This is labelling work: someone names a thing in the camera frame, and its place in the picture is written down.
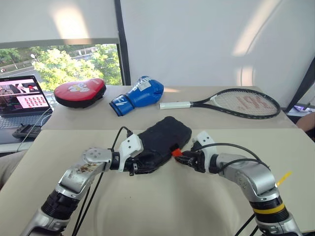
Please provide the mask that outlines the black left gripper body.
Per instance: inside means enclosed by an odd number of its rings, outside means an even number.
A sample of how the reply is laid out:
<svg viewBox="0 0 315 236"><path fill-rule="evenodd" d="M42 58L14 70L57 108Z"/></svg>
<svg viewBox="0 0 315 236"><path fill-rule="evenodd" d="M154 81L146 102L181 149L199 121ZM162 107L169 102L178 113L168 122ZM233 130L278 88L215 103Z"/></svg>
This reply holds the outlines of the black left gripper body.
<svg viewBox="0 0 315 236"><path fill-rule="evenodd" d="M128 158L124 165L124 172L129 172L130 176L143 174L142 163L138 159Z"/></svg>

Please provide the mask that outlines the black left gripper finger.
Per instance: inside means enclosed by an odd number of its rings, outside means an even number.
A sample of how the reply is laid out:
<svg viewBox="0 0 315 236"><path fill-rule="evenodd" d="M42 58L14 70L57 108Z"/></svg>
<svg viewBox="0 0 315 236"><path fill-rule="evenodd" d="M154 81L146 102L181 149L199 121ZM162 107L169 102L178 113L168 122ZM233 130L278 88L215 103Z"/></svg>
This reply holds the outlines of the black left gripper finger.
<svg viewBox="0 0 315 236"><path fill-rule="evenodd" d="M145 163L140 167L140 174L150 174L158 168L159 165L156 165L155 163Z"/></svg>

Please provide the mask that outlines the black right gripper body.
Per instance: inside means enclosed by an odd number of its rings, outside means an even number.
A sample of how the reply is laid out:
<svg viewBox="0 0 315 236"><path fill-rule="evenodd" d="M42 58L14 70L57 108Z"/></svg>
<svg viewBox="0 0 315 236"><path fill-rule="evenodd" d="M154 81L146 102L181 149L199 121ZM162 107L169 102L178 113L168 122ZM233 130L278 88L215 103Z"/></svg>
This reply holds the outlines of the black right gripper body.
<svg viewBox="0 0 315 236"><path fill-rule="evenodd" d="M190 151L188 164L195 171L205 173L205 155L201 151Z"/></svg>

